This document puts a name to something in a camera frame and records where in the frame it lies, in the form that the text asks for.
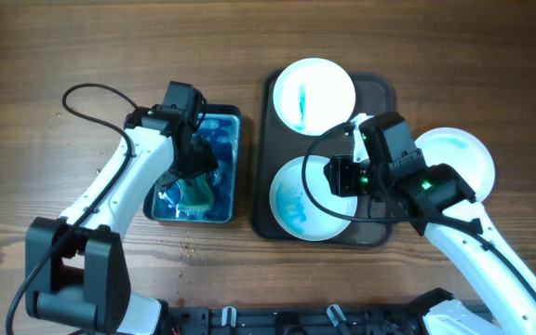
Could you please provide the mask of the green scouring sponge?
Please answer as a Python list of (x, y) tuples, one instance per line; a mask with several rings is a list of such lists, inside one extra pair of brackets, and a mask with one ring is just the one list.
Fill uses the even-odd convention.
[(212, 209), (215, 195), (205, 175), (191, 180), (178, 180), (181, 198), (179, 210), (206, 211)]

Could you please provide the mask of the white plate blue smear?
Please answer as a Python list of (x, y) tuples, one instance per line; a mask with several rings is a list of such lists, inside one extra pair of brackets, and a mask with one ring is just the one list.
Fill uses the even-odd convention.
[(454, 127), (439, 127), (422, 134), (415, 144), (428, 166), (453, 167), (483, 202), (491, 193), (496, 169), (487, 147), (474, 135)]

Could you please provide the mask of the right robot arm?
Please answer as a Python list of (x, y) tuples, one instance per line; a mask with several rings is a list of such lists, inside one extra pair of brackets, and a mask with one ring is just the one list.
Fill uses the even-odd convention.
[(411, 314), (429, 334), (536, 334), (536, 275), (509, 247), (488, 215), (495, 168), (488, 149), (458, 129), (413, 138), (407, 121), (385, 113), (332, 128), (364, 155), (334, 155), (324, 168), (339, 196), (368, 195), (408, 222), (462, 273), (495, 320), (466, 310), (445, 290), (414, 302)]

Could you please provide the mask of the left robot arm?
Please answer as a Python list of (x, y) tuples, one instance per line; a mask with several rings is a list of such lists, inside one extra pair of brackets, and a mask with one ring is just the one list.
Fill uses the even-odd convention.
[(191, 182), (217, 168), (197, 136), (207, 101), (172, 81), (162, 103), (135, 105), (121, 141), (100, 175), (56, 219), (37, 217), (25, 237), (25, 279), (7, 312), (13, 331), (19, 304), (28, 316), (94, 334), (176, 334), (165, 301), (135, 293), (123, 240), (156, 182)]

